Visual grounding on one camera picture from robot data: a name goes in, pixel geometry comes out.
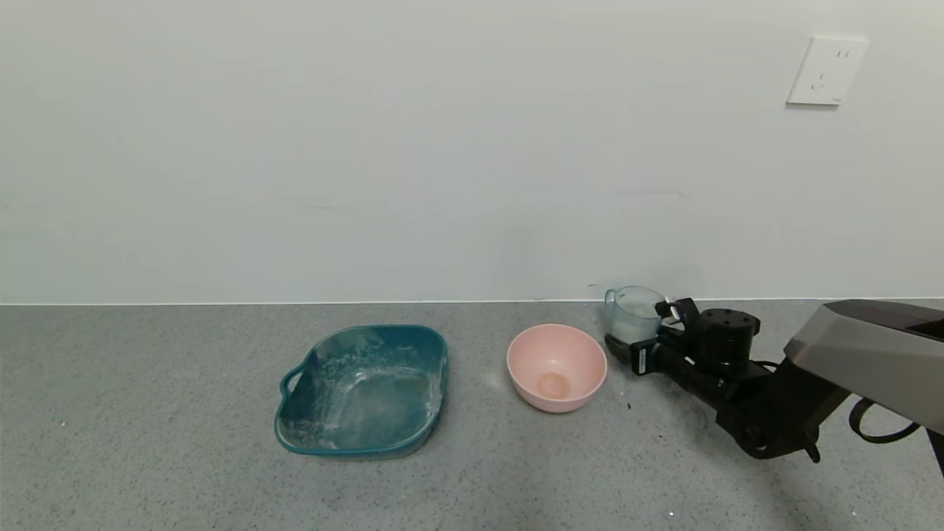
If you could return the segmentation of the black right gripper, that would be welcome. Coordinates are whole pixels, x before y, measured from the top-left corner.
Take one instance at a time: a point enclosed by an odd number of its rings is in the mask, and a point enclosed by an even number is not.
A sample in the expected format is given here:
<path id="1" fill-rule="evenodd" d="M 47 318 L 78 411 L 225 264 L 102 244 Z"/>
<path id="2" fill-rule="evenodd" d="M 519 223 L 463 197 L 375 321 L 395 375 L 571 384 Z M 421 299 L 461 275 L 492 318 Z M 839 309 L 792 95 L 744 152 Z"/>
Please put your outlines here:
<path id="1" fill-rule="evenodd" d="M 620 364 L 631 364 L 636 375 L 661 373 L 670 378 L 688 378 L 695 362 L 688 358 L 697 350 L 701 333 L 697 330 L 660 325 L 656 336 L 627 344 L 611 333 L 605 333 L 607 351 Z"/>

